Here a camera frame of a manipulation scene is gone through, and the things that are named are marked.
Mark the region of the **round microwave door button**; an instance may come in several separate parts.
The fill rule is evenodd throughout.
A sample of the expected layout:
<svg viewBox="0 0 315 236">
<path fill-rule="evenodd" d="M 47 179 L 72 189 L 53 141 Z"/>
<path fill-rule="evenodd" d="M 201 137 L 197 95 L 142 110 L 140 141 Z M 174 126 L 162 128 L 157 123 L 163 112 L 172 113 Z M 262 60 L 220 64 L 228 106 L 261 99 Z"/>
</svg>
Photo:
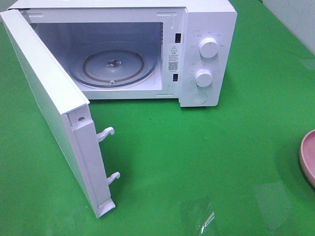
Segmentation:
<svg viewBox="0 0 315 236">
<path fill-rule="evenodd" d="M 198 92 L 193 96 L 193 101 L 198 104 L 203 104 L 207 101 L 207 94 L 204 92 Z"/>
</svg>

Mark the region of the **white microwave knob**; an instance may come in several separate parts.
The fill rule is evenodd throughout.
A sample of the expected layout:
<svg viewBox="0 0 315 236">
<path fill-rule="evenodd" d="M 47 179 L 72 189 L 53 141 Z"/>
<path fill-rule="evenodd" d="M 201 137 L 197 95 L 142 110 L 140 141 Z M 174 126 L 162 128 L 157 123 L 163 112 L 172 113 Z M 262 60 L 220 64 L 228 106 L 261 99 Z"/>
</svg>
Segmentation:
<svg viewBox="0 0 315 236">
<path fill-rule="evenodd" d="M 199 52 L 204 58 L 212 58 L 219 52 L 219 43 L 213 36 L 203 38 L 199 42 Z"/>
<path fill-rule="evenodd" d="M 207 87 L 213 82 L 212 72 L 208 69 L 201 69 L 195 74 L 195 81 L 199 87 Z"/>
</svg>

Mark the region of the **white microwave door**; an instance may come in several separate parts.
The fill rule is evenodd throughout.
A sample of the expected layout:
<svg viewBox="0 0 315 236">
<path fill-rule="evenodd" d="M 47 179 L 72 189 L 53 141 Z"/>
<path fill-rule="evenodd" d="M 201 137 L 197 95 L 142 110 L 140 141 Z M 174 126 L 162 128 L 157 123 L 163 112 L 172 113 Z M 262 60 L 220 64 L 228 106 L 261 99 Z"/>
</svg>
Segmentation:
<svg viewBox="0 0 315 236">
<path fill-rule="evenodd" d="M 31 91 L 96 217 L 115 207 L 99 143 L 115 133 L 95 130 L 89 101 L 18 10 L 1 13 Z"/>
</svg>

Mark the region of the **pink round plate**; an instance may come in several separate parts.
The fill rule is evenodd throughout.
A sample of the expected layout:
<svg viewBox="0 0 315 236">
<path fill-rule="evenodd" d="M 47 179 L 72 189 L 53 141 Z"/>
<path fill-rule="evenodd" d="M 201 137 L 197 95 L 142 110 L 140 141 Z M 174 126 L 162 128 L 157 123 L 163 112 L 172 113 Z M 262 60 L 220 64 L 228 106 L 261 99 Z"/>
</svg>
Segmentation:
<svg viewBox="0 0 315 236">
<path fill-rule="evenodd" d="M 300 146 L 299 160 L 304 175 L 312 187 L 315 187 L 315 130 L 304 136 Z"/>
</svg>

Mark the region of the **glass microwave turntable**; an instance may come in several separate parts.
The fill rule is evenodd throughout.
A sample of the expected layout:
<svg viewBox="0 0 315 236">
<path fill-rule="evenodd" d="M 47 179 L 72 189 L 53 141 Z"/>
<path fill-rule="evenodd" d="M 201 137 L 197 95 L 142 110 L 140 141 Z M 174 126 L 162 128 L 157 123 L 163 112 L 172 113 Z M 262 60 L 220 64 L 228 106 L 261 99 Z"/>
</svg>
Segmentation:
<svg viewBox="0 0 315 236">
<path fill-rule="evenodd" d="M 155 69 L 155 57 L 129 50 L 106 50 L 81 56 L 70 67 L 73 79 L 91 87 L 116 88 L 134 84 Z"/>
</svg>

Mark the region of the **white microwave oven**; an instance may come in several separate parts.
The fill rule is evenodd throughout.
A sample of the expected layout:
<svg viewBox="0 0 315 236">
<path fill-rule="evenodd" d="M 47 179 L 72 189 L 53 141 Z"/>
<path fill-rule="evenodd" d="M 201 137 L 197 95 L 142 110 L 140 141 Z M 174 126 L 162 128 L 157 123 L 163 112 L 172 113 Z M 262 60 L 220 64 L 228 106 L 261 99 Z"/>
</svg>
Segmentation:
<svg viewBox="0 0 315 236">
<path fill-rule="evenodd" d="M 96 99 L 175 98 L 182 107 L 216 106 L 237 19 L 227 0 L 19 0 L 18 10 L 81 92 Z M 213 36 L 219 52 L 204 58 L 199 42 Z M 69 67 L 81 56 L 129 50 L 155 57 L 145 79 L 116 88 L 87 86 Z M 213 82 L 199 87 L 195 74 L 212 72 Z M 198 104 L 193 96 L 207 94 Z"/>
</svg>

